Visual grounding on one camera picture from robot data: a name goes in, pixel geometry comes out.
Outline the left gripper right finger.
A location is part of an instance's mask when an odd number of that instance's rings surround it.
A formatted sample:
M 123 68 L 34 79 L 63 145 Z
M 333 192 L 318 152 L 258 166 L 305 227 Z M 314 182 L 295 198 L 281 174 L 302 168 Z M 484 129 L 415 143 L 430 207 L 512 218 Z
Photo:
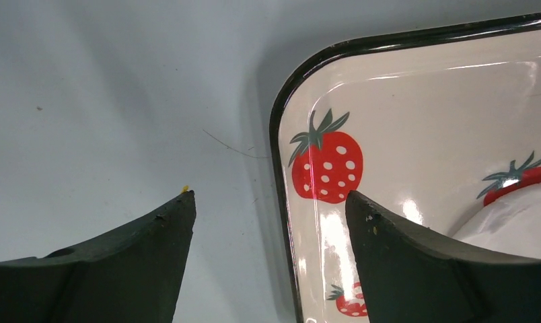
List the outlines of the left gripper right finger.
M 449 238 L 355 190 L 345 216 L 371 322 L 541 322 L 541 260 Z

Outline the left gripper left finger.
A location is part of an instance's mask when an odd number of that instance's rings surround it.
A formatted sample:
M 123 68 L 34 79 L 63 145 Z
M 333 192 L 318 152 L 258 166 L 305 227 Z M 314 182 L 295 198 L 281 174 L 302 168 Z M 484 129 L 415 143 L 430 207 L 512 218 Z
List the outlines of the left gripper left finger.
M 0 322 L 171 322 L 195 219 L 189 190 L 43 258 L 0 262 Z

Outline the white dough piece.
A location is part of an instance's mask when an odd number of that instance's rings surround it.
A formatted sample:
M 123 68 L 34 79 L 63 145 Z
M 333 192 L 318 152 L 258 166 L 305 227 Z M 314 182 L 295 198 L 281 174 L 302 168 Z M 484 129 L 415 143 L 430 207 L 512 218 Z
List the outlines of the white dough piece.
M 470 218 L 453 238 L 481 248 L 541 259 L 541 182 L 512 185 Z

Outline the strawberry print tray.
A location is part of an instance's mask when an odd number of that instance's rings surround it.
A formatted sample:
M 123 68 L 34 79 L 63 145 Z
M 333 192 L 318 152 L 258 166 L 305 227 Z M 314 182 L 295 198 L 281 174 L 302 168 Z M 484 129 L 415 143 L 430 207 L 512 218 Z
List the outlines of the strawberry print tray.
M 297 321 L 371 322 L 351 191 L 453 238 L 541 182 L 541 13 L 325 48 L 285 82 L 269 137 Z

